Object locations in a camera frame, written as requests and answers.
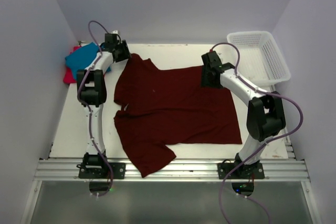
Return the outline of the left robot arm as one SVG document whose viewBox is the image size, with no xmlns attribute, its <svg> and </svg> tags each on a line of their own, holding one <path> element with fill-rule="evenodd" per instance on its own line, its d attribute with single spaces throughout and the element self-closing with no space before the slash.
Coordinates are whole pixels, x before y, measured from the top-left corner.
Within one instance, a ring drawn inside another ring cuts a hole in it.
<svg viewBox="0 0 336 224">
<path fill-rule="evenodd" d="M 102 111 L 107 100 L 104 76 L 113 63 L 130 57 L 127 43 L 118 32 L 106 33 L 92 63 L 77 71 L 77 99 L 85 110 L 88 127 L 82 166 L 91 166 L 90 171 L 97 178 L 104 178 L 109 172 L 102 132 Z"/>
</svg>

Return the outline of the dark red t-shirt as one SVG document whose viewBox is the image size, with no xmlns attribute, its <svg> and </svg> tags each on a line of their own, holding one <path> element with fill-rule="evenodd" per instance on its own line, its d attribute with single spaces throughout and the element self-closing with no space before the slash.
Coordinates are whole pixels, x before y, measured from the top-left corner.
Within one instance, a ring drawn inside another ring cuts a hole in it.
<svg viewBox="0 0 336 224">
<path fill-rule="evenodd" d="M 160 70 L 133 54 L 114 92 L 114 124 L 142 177 L 175 159 L 170 145 L 241 144 L 231 92 L 201 85 L 202 67 Z"/>
</svg>

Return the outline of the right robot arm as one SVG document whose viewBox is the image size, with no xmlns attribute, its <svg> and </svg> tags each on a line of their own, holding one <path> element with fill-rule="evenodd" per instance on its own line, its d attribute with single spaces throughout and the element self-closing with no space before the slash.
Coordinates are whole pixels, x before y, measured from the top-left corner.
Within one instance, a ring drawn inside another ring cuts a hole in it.
<svg viewBox="0 0 336 224">
<path fill-rule="evenodd" d="M 267 141 L 285 128 L 282 99 L 276 93 L 259 89 L 237 71 L 231 63 L 223 64 L 215 51 L 202 55 L 201 86 L 226 88 L 247 106 L 248 138 L 236 154 L 234 172 L 246 178 L 260 161 Z"/>
</svg>

